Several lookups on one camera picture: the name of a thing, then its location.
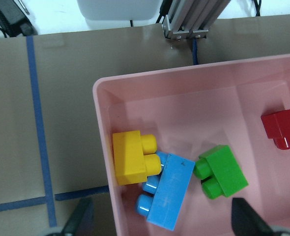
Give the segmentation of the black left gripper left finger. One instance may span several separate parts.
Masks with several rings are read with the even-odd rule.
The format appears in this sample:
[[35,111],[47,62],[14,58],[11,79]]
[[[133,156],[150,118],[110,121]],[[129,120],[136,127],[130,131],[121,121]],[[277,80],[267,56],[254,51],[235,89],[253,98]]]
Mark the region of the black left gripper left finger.
[[93,235],[93,201],[82,198],[61,231],[62,236]]

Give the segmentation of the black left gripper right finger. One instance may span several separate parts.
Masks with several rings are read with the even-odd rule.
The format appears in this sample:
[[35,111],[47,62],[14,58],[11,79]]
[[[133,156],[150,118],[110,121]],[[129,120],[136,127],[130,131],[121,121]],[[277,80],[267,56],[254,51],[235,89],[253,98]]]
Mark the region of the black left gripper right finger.
[[231,226],[235,236],[276,236],[244,198],[232,199]]

